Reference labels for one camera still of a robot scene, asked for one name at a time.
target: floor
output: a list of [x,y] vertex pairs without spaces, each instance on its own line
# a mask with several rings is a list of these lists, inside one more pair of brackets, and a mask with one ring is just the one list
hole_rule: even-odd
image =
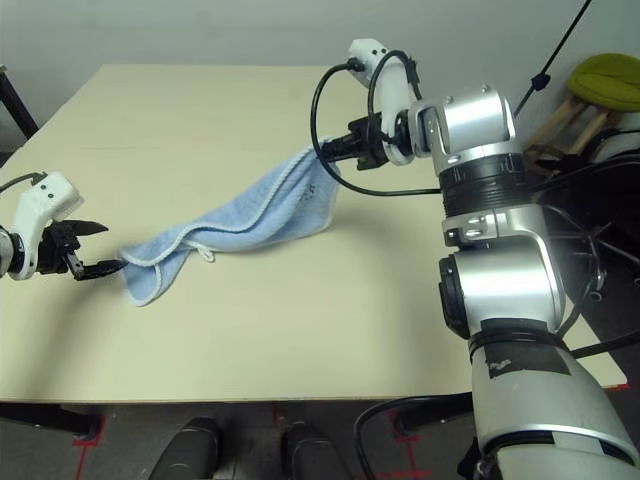
[[[335,442],[352,472],[360,475],[351,424],[366,402],[287,402],[110,406],[97,446],[74,446],[65,433],[2,423],[0,478],[50,480],[147,479],[163,448],[188,420],[216,419],[225,432],[218,480],[283,479],[280,434],[289,422],[318,425]],[[379,478],[456,479],[458,461],[473,437],[472,417],[437,424],[419,435],[394,434],[381,415],[365,432],[366,448]]]

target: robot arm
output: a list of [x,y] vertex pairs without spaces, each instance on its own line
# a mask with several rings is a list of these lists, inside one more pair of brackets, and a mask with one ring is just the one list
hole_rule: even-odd
[[78,236],[106,231],[99,223],[65,220],[83,202],[78,190],[58,172],[43,174],[20,196],[12,226],[0,226],[0,277],[27,280],[35,272],[65,273],[88,280],[114,273],[126,265],[106,260],[84,265],[75,251]]
[[[350,50],[365,65],[356,74],[365,86],[382,58],[373,50],[386,51],[377,42],[360,48],[374,42],[358,40]],[[439,262],[439,288],[447,325],[469,341],[477,478],[639,479],[640,456],[616,412],[556,335],[565,294],[507,101],[482,85],[407,104],[397,64],[379,79],[380,124],[350,123],[351,133],[321,155],[360,157],[359,169],[433,158],[444,242],[458,249]],[[376,129],[393,141],[372,136]]]

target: red floor marking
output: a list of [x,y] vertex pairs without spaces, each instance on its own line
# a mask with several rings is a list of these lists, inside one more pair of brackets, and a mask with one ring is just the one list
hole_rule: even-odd
[[84,470],[84,461],[87,458],[87,450],[89,450],[89,446],[84,445],[82,447],[82,452],[80,453],[80,461],[78,462],[78,468],[76,469],[75,480],[80,480],[82,478],[82,471]]
[[104,430],[104,424],[106,423],[107,418],[102,417],[100,420],[100,429],[96,434],[93,440],[79,440],[77,438],[73,439],[71,442],[71,446],[73,447],[82,447],[82,451],[80,452],[80,460],[78,461],[78,468],[76,469],[75,480],[80,480],[82,478],[82,472],[84,471],[84,462],[87,459],[87,453],[89,448],[97,447],[100,443],[100,439],[102,438],[102,432]]
[[278,402],[271,402],[271,421],[273,426],[277,427],[280,423],[280,410],[278,409]]
[[621,385],[616,385],[615,387],[608,387],[605,389],[607,392],[620,392],[622,390],[631,390],[631,385],[628,383],[623,383]]
[[413,445],[411,443],[405,443],[407,447],[407,457],[409,457],[409,466],[411,467],[412,472],[418,471],[418,466],[416,465],[416,456],[413,453]]
[[424,478],[430,477],[431,470],[414,470],[413,472],[382,472],[376,473],[379,478]]
[[409,460],[411,471],[378,473],[376,474],[376,476],[379,478],[412,478],[413,480],[417,480],[420,477],[430,476],[431,470],[418,470],[418,466],[416,464],[416,456],[413,451],[413,443],[420,440],[420,435],[402,435],[402,433],[400,433],[395,426],[394,419],[396,418],[396,415],[397,413],[395,410],[387,412],[387,417],[389,418],[389,423],[391,424],[391,430],[393,432],[393,439],[398,443],[404,443],[407,450],[407,459]]

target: wooden table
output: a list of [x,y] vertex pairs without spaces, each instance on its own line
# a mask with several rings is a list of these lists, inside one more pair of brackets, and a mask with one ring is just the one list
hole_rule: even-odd
[[[86,198],[72,218],[111,231],[82,239],[112,258],[199,216],[309,143],[320,67],[103,67],[0,170],[60,171]],[[349,75],[327,87],[323,134],[363,115]],[[428,160],[346,178],[375,188],[435,186]],[[2,195],[11,224],[21,189]],[[0,399],[157,402],[354,399],[470,388],[464,340],[442,319],[439,196],[343,190],[331,227],[252,253],[193,255],[146,307],[122,279],[36,275],[1,282]],[[584,320],[571,347],[596,342]],[[626,379],[609,355],[583,361],[603,385]]]

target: black wire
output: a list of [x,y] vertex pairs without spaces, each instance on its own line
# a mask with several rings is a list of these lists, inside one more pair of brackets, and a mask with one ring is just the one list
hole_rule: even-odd
[[460,397],[468,396],[469,393],[460,393],[456,395],[419,395],[416,397],[397,398],[389,402],[378,403],[372,407],[369,407],[358,416],[353,424],[353,437],[356,444],[356,455],[358,457],[358,463],[366,480],[377,480],[376,475],[371,468],[371,464],[367,459],[367,454],[364,450],[364,444],[362,442],[362,428],[371,418],[375,417],[379,413],[392,410],[394,408],[405,407],[407,405],[413,405],[415,403],[424,404],[437,401],[446,400],[447,397]]
[[[534,79],[536,77],[542,77],[542,76],[546,75],[547,70],[549,69],[549,67],[551,66],[553,61],[558,56],[558,53],[560,53],[560,50],[562,49],[562,47],[564,47],[564,44],[569,39],[569,35],[571,35],[571,33],[573,32],[573,29],[576,28],[576,25],[578,25],[578,22],[580,21],[580,19],[584,15],[584,12],[587,10],[587,8],[591,4],[591,2],[592,2],[592,0],[586,0],[586,2],[584,2],[584,4],[582,5],[582,8],[580,9],[580,11],[576,15],[576,17],[573,19],[573,22],[571,22],[571,25],[569,26],[567,31],[564,33],[564,36],[562,37],[562,39],[560,40],[558,45],[556,45],[556,48],[553,51],[553,53],[551,54],[551,56],[549,57],[549,60],[547,60],[547,63],[545,63],[544,67],[542,67],[542,70],[540,71],[540,73],[538,73],[535,77],[533,77]],[[531,97],[531,94],[533,93],[533,91],[537,90],[536,86],[533,83],[533,81],[534,80],[532,79],[531,80],[531,86],[527,90],[527,93],[525,93],[524,96],[522,97],[522,100],[520,100],[520,103],[518,104],[518,107],[516,108],[516,110],[515,110],[515,112],[513,114],[514,117],[518,116],[518,114],[520,113],[520,110],[522,110],[522,108],[525,106],[525,104],[529,100],[529,97]]]
[[0,193],[26,180],[31,180],[31,185],[35,185],[46,176],[47,174],[44,172],[42,173],[33,172],[33,173],[27,173],[26,175],[20,175],[19,177],[16,177],[13,180],[10,180],[4,185],[0,186]]
[[619,348],[629,347],[637,343],[640,343],[640,330],[634,330],[631,333],[620,335],[619,337],[596,343],[595,345],[577,348],[571,351],[571,355],[573,355],[573,358],[590,357],[591,355],[618,350]]
[[590,175],[602,173],[606,170],[618,167],[626,167],[630,165],[640,165],[640,155],[623,155],[620,157],[611,158],[605,162],[597,163],[595,165],[589,165],[588,167],[581,168],[575,172],[567,173],[565,175],[553,178],[548,182],[543,182],[535,185],[532,188],[533,192],[544,192],[558,187],[563,187],[569,183],[580,180]]
[[558,331],[556,332],[556,335],[558,335],[560,338],[563,338],[569,331],[569,329],[571,329],[571,327],[575,325],[576,321],[580,317],[584,302],[587,300],[589,292],[592,290],[594,284],[596,285],[596,287],[599,287],[598,280],[604,277],[602,261],[596,247],[596,237],[604,230],[604,228],[601,228],[598,231],[592,233],[565,210],[554,207],[553,205],[542,205],[542,208],[554,212],[556,215],[558,215],[567,223],[570,223],[574,228],[580,231],[581,238],[583,240],[586,240],[589,244],[589,250],[591,251],[591,260],[593,261],[593,266],[589,268],[589,272],[587,273],[585,280],[582,282],[578,297],[573,304],[571,312],[564,320],[564,322],[562,322],[562,324],[558,328]]
[[430,195],[435,193],[440,193],[440,189],[438,188],[427,188],[427,189],[418,189],[418,190],[392,190],[392,191],[379,191],[379,190],[370,190],[368,188],[358,187],[345,179],[343,179],[338,173],[336,173],[329,162],[324,158],[322,154],[322,148],[320,146],[320,142],[318,141],[318,127],[317,127],[317,115],[318,115],[318,102],[320,100],[320,96],[322,95],[322,90],[324,89],[327,81],[336,73],[344,71],[344,70],[352,70],[355,69],[353,64],[342,63],[340,65],[335,65],[331,67],[326,73],[322,76],[320,81],[318,82],[318,86],[316,87],[316,91],[313,94],[313,101],[311,102],[311,118],[310,118],[310,130],[311,130],[311,142],[313,143],[313,149],[318,156],[318,160],[320,160],[320,164],[325,169],[325,171],[340,185],[348,188],[349,190],[353,190],[354,192],[362,193],[364,195],[372,195],[376,197],[401,197],[408,195]]
[[582,149],[580,156],[589,162],[596,149],[598,149],[603,143],[618,135],[629,135],[634,133],[640,133],[640,129],[620,130],[619,128],[609,128],[589,140],[589,143]]
[[373,133],[380,137],[387,143],[395,143],[395,139],[389,137],[386,133],[380,131],[378,128],[378,123],[376,122],[375,112],[374,112],[374,95],[376,93],[376,87],[378,85],[378,78],[384,68],[385,64],[392,59],[393,57],[398,57],[402,64],[404,65],[404,69],[407,72],[407,80],[413,89],[413,94],[415,95],[417,100],[422,100],[422,93],[420,93],[420,87],[418,86],[418,74],[416,72],[415,63],[404,53],[402,50],[391,50],[384,57],[380,59],[380,62],[376,66],[373,74],[371,75],[371,81],[369,82],[369,91],[367,93],[367,120],[368,126],[367,135],[369,135],[370,130],[373,130]]

